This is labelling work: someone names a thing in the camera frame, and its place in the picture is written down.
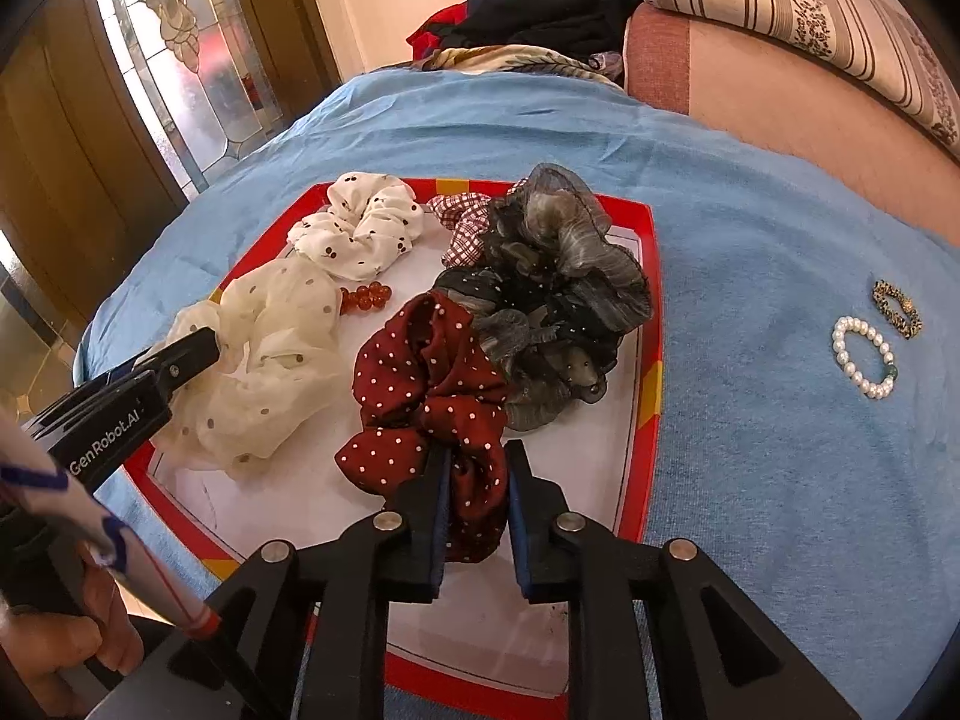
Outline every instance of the red polka dot scrunchie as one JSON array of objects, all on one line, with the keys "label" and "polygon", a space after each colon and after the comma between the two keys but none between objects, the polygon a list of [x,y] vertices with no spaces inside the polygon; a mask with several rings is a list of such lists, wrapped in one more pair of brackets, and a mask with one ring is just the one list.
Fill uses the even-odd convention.
[{"label": "red polka dot scrunchie", "polygon": [[336,463],[365,493],[389,498],[421,473],[431,440],[452,445],[446,559],[478,562],[507,521],[500,436],[507,383],[480,349],[472,315],[439,293],[418,295],[360,349],[353,397],[364,429]]}]

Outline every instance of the gold bracelet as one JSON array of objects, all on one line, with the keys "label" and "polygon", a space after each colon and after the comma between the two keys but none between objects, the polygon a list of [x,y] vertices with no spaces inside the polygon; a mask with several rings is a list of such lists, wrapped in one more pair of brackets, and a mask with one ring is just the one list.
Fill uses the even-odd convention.
[{"label": "gold bracelet", "polygon": [[[887,301],[888,296],[894,298],[904,309],[906,317],[898,314],[890,307]],[[877,281],[874,285],[874,303],[880,314],[883,314],[887,322],[890,322],[896,331],[904,338],[913,338],[920,330],[923,330],[923,321],[920,319],[920,313],[913,304],[913,300],[904,295],[904,292],[896,288],[893,284],[886,281]]]}]

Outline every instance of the finger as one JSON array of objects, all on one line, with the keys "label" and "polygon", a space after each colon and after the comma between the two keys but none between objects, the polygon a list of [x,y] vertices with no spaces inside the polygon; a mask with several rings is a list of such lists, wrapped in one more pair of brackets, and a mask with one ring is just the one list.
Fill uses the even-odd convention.
[{"label": "finger", "polygon": [[82,664],[96,654],[103,638],[89,617],[18,614],[7,618],[0,643],[20,678],[30,680]]},{"label": "finger", "polygon": [[93,709],[80,699],[61,677],[47,674],[27,680],[24,685],[49,717],[86,717]]},{"label": "finger", "polygon": [[80,555],[80,559],[87,565],[97,565],[96,560],[93,560],[93,553],[90,552],[90,545],[85,541],[77,542],[77,554]]},{"label": "finger", "polygon": [[140,635],[131,624],[130,615],[119,592],[114,594],[104,622],[107,623],[104,627],[104,641],[97,651],[97,658],[108,669],[120,671],[128,645],[131,640],[139,640]]},{"label": "finger", "polygon": [[124,651],[123,658],[120,659],[120,665],[117,666],[124,677],[136,669],[143,662],[143,640],[136,632],[136,628],[131,626],[131,635],[127,638],[127,649]]},{"label": "finger", "polygon": [[87,565],[83,573],[83,605],[86,610],[106,624],[110,607],[119,598],[117,583],[107,570],[96,565]]}]

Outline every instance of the scrunchie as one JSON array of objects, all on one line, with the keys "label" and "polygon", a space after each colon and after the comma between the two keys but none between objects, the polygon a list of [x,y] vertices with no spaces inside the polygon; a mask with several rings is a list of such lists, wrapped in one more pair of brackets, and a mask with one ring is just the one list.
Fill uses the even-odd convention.
[{"label": "scrunchie", "polygon": [[294,224],[287,241],[339,278],[373,278],[424,231],[424,209],[395,175],[345,173],[326,196],[330,206]]},{"label": "scrunchie", "polygon": [[440,255],[448,268],[476,265],[483,256],[480,238],[490,226],[487,207],[490,198],[478,191],[461,194],[438,194],[429,202],[430,209],[440,224],[453,233],[450,248]]},{"label": "scrunchie", "polygon": [[580,177],[537,165],[487,209],[483,257],[444,271],[434,289],[471,312],[483,351],[510,382],[507,425],[554,420],[573,399],[596,403],[627,334],[650,319],[640,264],[607,240],[611,219]]},{"label": "scrunchie", "polygon": [[357,354],[353,397],[363,432],[336,464],[365,493],[389,498],[424,469],[431,440],[453,447],[446,559],[491,555],[507,519],[500,436],[507,385],[494,371],[472,316],[438,293],[410,300]]},{"label": "scrunchie", "polygon": [[181,309],[147,355],[210,327],[220,358],[176,391],[173,418],[154,445],[181,467],[222,469],[238,480],[267,469],[277,447],[337,397],[347,377],[333,335],[339,312],[340,291],[299,255],[234,279],[219,305]]}]

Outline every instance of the cream polka dot scrunchie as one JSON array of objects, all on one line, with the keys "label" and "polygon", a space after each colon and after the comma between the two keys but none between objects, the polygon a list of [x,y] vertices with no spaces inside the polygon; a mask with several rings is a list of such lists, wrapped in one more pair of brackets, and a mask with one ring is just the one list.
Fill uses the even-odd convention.
[{"label": "cream polka dot scrunchie", "polygon": [[220,358],[176,391],[173,418],[152,443],[189,469],[222,469],[243,480],[314,413],[349,391],[335,329],[340,291],[295,254],[229,283],[220,304],[203,300],[176,315],[161,348],[211,327]]},{"label": "cream polka dot scrunchie", "polygon": [[424,231],[414,191],[395,175],[344,173],[326,196],[330,206],[294,224],[287,241],[339,278],[373,278]]}]

